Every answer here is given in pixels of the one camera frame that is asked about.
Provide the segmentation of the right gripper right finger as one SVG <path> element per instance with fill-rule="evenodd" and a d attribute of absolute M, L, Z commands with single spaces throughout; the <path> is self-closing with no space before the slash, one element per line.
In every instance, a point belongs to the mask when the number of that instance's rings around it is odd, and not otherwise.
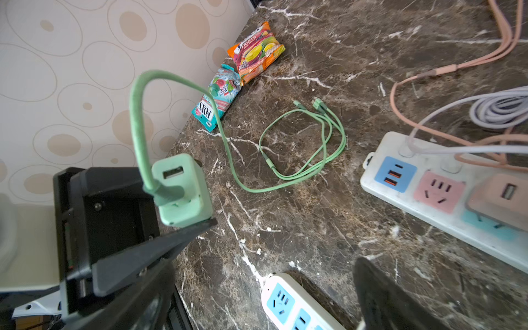
<path fill-rule="evenodd" d="M 353 280 L 365 329 L 447 329 L 370 260 L 360 257 Z"/>

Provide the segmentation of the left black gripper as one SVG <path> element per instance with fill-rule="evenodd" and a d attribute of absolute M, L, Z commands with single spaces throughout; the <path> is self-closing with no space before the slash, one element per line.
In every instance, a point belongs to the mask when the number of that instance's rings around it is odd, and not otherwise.
<path fill-rule="evenodd" d="M 210 218 L 159 236 L 153 198 L 134 167 L 70 167 L 52 184 L 64 318 L 110 303 L 143 269 L 175 258 L 217 225 Z"/>

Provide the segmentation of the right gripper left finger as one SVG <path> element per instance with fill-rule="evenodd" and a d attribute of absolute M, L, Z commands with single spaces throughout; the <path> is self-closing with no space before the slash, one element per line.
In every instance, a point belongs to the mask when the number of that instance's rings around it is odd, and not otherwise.
<path fill-rule="evenodd" d="M 90 316 L 67 323 L 65 329 L 177 329 L 173 307 L 174 273 L 163 260 L 119 297 Z"/>

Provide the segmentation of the short blue power strip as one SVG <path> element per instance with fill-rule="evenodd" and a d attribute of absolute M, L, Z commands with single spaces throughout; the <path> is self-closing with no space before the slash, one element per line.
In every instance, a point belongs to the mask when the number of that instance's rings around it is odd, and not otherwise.
<path fill-rule="evenodd" d="M 261 292 L 261 305 L 267 317 L 278 329 L 345 329 L 286 273 L 275 274 L 265 281 Z"/>

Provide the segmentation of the long multicolour power strip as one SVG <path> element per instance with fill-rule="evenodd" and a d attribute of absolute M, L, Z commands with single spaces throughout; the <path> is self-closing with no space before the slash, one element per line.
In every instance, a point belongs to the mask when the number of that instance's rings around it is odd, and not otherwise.
<path fill-rule="evenodd" d="M 493 257 L 527 271 L 527 230 L 500 224 L 467 207 L 473 190 L 494 175 L 526 173 L 473 166 L 453 155 L 412 152 L 408 137 L 390 131 L 363 162 L 361 187 Z"/>

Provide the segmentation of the light green charger cube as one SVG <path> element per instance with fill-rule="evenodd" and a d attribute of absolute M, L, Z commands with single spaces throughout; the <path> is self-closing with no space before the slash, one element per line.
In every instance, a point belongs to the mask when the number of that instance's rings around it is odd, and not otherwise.
<path fill-rule="evenodd" d="M 167 226 L 184 228 L 206 220 L 213 215 L 213 202 L 206 184 L 203 170 L 195 159 L 188 154 L 171 156 L 152 164 L 148 157 L 147 141 L 143 118 L 143 99 L 147 85 L 156 80 L 173 81 L 203 93 L 211 102 L 216 121 L 220 121 L 219 109 L 213 95 L 192 81 L 164 70 L 149 70 L 139 75 L 131 87 L 129 96 L 129 116 L 131 136 L 135 149 L 138 169 L 143 182 L 143 190 L 153 197 L 160 210 L 162 222 Z M 282 183 L 267 188 L 249 188 L 240 180 L 229 147 L 228 138 L 221 123 L 217 127 L 224 144 L 225 153 L 235 182 L 249 193 L 270 193 L 300 184 L 317 176 L 326 164 L 336 159 L 345 149 L 347 137 L 345 128 L 338 116 L 319 98 L 313 102 L 314 111 L 309 111 L 298 101 L 295 108 L 283 114 L 284 117 L 295 113 L 305 114 L 321 126 L 321 145 L 312 155 L 320 157 L 319 162 L 310 158 L 297 173 L 284 176 L 268 155 L 264 154 L 268 167 Z"/>

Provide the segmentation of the pink charger cube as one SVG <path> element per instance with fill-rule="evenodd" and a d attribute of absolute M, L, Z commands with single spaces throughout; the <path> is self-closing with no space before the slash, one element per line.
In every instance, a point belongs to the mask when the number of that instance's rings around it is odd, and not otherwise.
<path fill-rule="evenodd" d="M 496 1 L 490 1 L 489 6 L 501 34 L 500 46 L 493 52 L 471 61 L 437 67 L 396 82 L 389 94 L 390 106 L 400 120 L 412 126 L 407 145 L 414 153 L 453 155 L 456 161 L 464 164 L 526 173 L 527 168 L 513 166 L 507 159 L 509 154 L 527 154 L 527 135 L 513 132 L 515 127 L 527 122 L 526 86 L 457 100 L 427 115 L 420 122 L 406 118 L 397 108 L 395 101 L 397 88 L 408 82 L 492 63 L 514 50 L 521 39 L 523 1 L 517 3 L 515 26 L 510 25 Z M 475 125 L 484 129 L 500 130 L 502 133 L 477 142 L 469 142 L 426 126 L 434 117 L 463 104 L 470 106 L 468 115 Z M 505 173 L 494 175 L 473 190 L 467 206 L 478 215 L 526 231 L 527 180 Z"/>

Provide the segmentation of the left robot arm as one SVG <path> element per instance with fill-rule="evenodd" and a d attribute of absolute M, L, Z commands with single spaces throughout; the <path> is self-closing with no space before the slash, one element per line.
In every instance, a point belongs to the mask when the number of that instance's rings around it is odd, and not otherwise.
<path fill-rule="evenodd" d="M 51 182 L 48 205 L 1 196 L 1 310 L 15 318 L 98 311 L 217 223 L 162 235 L 136 168 L 70 167 Z"/>

